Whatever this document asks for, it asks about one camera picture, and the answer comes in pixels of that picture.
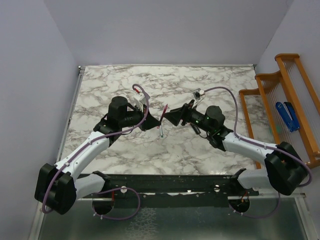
purple cable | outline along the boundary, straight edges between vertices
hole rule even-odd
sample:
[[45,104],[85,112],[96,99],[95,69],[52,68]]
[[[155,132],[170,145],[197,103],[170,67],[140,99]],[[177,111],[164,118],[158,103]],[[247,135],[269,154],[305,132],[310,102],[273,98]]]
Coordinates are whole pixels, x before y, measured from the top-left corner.
[[[307,167],[304,162],[302,160],[300,160],[299,158],[293,156],[292,154],[286,152],[286,151],[283,151],[281,149],[278,149],[276,147],[273,147],[273,146],[264,146],[263,144],[260,144],[260,143],[257,143],[257,142],[254,142],[254,141],[251,141],[249,139],[246,139],[246,138],[242,138],[240,135],[237,134],[237,123],[238,123],[238,112],[239,112],[239,109],[238,109],[238,104],[237,104],[237,100],[236,100],[236,97],[235,95],[232,93],[232,91],[230,91],[230,89],[224,87],[224,86],[215,86],[215,87],[211,87],[211,88],[208,88],[206,90],[204,90],[204,92],[209,92],[211,90],[215,90],[215,89],[224,89],[224,90],[227,90],[232,98],[233,98],[233,101],[234,101],[234,105],[235,105],[235,122],[234,122],[234,127],[233,127],[233,133],[234,135],[239,139],[239,140],[242,140],[246,143],[249,143],[249,144],[252,144],[252,145],[255,145],[255,146],[258,146],[258,147],[266,147],[267,149],[270,149],[270,150],[274,150],[274,151],[278,151],[282,154],[285,154],[287,155],[288,157],[292,158],[295,162],[297,162],[298,164],[300,164],[309,174],[309,179],[306,183],[303,183],[303,184],[300,184],[299,187],[304,187],[304,186],[307,186],[309,185],[311,182],[312,182],[312,179],[313,179],[313,176],[312,176],[312,172],[310,170],[309,167]],[[274,213],[277,212],[277,210],[279,209],[279,206],[280,206],[280,198],[281,198],[281,195],[280,193],[278,192],[278,200],[277,200],[277,205],[275,207],[275,209],[270,212],[269,214],[265,215],[265,216],[251,216],[251,215],[246,215],[246,214],[242,214],[243,216],[245,217],[248,217],[248,218],[252,218],[252,219],[264,219],[264,218],[267,218],[267,217],[270,217],[272,216]],[[230,208],[232,208],[236,213],[238,214],[241,214],[240,212],[237,212],[231,205],[229,205]]]
[[[124,133],[127,133],[127,132],[130,132],[134,129],[136,129],[137,127],[139,127],[147,118],[147,115],[148,115],[148,112],[149,112],[149,100],[148,100],[148,94],[145,92],[145,90],[143,89],[142,86],[140,86],[139,84],[133,84],[132,85],[132,89],[135,90],[135,87],[138,87],[141,89],[144,97],[145,97],[145,101],[146,101],[146,110],[145,110],[145,113],[144,113],[144,116],[142,118],[142,120],[135,126],[127,129],[127,130],[124,130],[124,131],[119,131],[119,132],[114,132],[114,133],[109,133],[109,134],[106,134],[106,135],[102,135],[102,136],[99,136],[99,137],[96,137],[94,138],[93,140],[91,140],[91,143],[94,143],[95,141],[98,141],[100,139],[103,139],[103,138],[109,138],[111,136],[115,136],[115,135],[120,135],[120,134],[124,134]],[[81,147],[72,157],[70,157],[70,159],[66,162],[68,164],[70,164],[85,148],[87,148],[88,146],[90,146],[90,143],[87,143],[85,144],[83,147]],[[48,199],[48,196],[49,196],[49,192],[55,182],[55,180],[57,179],[57,177],[59,176],[59,174],[66,168],[67,165],[63,165],[57,172],[56,174],[53,176],[51,182],[49,183],[49,186],[48,188],[46,189],[46,192],[44,194],[44,198],[43,198],[43,202],[42,202],[42,212],[44,214],[49,214],[51,213],[53,210],[50,209],[50,210],[46,210],[46,203],[47,203],[47,199]]]
[[99,215],[96,212],[95,207],[92,205],[92,210],[94,211],[94,215],[93,216],[98,215],[100,218],[109,219],[109,220],[116,220],[116,221],[128,220],[128,219],[134,217],[138,213],[138,211],[140,209],[140,205],[141,205],[140,196],[139,196],[139,193],[137,193],[136,190],[134,190],[134,189],[132,189],[130,187],[118,187],[118,188],[110,189],[108,191],[101,191],[101,192],[98,192],[97,194],[107,194],[107,193],[111,193],[113,191],[118,191],[118,190],[121,190],[121,189],[130,190],[130,191],[134,192],[135,195],[137,196],[137,198],[138,198],[138,206],[136,207],[136,210],[134,211],[134,213],[132,213],[129,216],[125,216],[125,217],[112,217],[112,216]]

